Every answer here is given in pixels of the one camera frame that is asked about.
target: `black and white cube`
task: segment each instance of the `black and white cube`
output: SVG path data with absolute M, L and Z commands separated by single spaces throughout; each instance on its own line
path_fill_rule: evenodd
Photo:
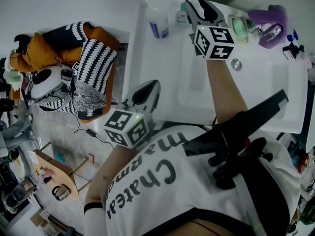
M 109 139 L 119 145 L 133 148 L 149 132 L 143 114 L 111 109 L 104 124 Z
M 194 44 L 205 59 L 226 60 L 234 49 L 235 40 L 229 28 L 198 26 Z

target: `sink drain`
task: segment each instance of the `sink drain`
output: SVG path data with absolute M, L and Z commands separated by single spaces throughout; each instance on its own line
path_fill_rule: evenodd
M 231 65 L 235 71 L 239 71 L 242 69 L 242 63 L 239 59 L 232 60 Z

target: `green soap bar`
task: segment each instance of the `green soap bar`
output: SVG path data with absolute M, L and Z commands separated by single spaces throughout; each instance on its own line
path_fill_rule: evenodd
M 233 24 L 234 32 L 239 38 L 247 38 L 248 37 L 248 32 L 247 32 L 245 24 L 242 20 L 233 19 L 232 24 Z

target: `bathroom sink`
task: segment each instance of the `bathroom sink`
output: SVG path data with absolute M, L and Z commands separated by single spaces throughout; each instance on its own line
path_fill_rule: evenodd
M 215 118 L 206 60 L 196 56 L 187 29 L 183 41 L 178 100 L 183 107 L 194 108 L 196 114 L 207 113 Z M 262 129 L 300 133 L 307 96 L 307 67 L 303 60 L 287 60 L 279 45 L 272 50 L 258 46 L 259 38 L 250 36 L 247 44 L 240 43 L 226 64 L 248 108 L 252 108 L 274 93 L 284 89 L 289 102 Z M 235 71 L 231 62 L 239 59 L 242 68 Z

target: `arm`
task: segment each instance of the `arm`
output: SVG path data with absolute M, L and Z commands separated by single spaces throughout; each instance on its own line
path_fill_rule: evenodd
M 246 111 L 247 106 L 224 61 L 207 60 L 208 77 L 218 122 Z
M 107 186 L 115 177 L 115 175 L 128 163 L 134 158 L 136 155 L 135 149 L 129 149 L 123 146 L 117 145 L 113 151 L 110 153 L 108 158 L 105 160 L 103 165 L 99 168 L 98 172 L 94 176 L 87 195 L 85 197 L 85 204 L 88 203 L 100 203 L 100 186 L 102 182 L 102 177 L 106 176 L 107 178 Z

